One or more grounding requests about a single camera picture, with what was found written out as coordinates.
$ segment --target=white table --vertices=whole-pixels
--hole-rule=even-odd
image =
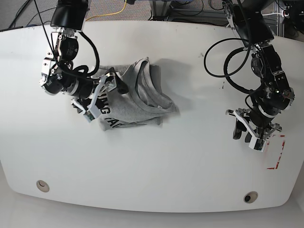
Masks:
[[[227,109],[245,108],[245,95],[212,78],[203,55],[216,41],[233,37],[228,28],[147,21],[85,24],[102,65],[131,64],[148,56],[161,66],[163,92],[180,114],[161,127],[103,132],[70,106],[67,95],[49,96],[38,85],[47,42],[42,28],[0,33],[0,160],[16,192],[72,204],[157,212],[211,212],[276,207],[293,189],[304,160],[304,44],[273,41],[294,88],[292,108],[275,121],[287,140],[280,165],[267,170],[267,153],[232,139],[235,119]],[[93,51],[82,37],[75,66],[91,66]],[[231,41],[216,48],[208,65],[222,73]],[[244,55],[231,61],[236,68]],[[259,79],[248,64],[233,77],[247,88]],[[48,193],[36,187],[46,181]],[[258,193],[246,204],[244,196]]]

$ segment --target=cloth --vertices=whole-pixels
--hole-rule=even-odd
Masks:
[[[162,116],[176,111],[174,102],[161,91],[160,67],[151,66],[147,57],[132,65],[100,66],[97,75],[111,67],[120,74],[129,92],[121,95],[115,89],[99,96],[105,104],[98,118],[104,131],[143,124],[160,125]]]

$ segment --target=floor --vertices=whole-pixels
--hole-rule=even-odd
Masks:
[[[18,9],[25,2],[25,0],[1,0],[0,1],[0,29],[6,29],[9,24],[13,21]],[[56,6],[58,0],[37,0],[38,8],[40,12],[44,10],[51,9]],[[211,2],[212,6],[216,9],[221,8],[221,0],[193,0],[187,5],[175,4],[175,7],[192,9],[196,11],[201,11],[202,7],[205,10],[211,10],[209,6]],[[124,6],[123,0],[92,0],[91,10],[88,16],[106,14],[110,12],[120,11]],[[151,11],[150,4],[148,0],[137,0],[134,5],[127,5],[126,9],[117,15],[95,18],[93,20],[148,20]],[[53,12],[55,9],[48,10],[41,13],[41,17],[46,24],[51,20]],[[266,12],[271,12],[273,10],[273,5],[266,9]],[[33,16],[37,13],[35,4],[32,1],[28,7],[21,14],[18,19],[16,26],[26,26]],[[31,24],[40,25],[41,22],[36,16]]]

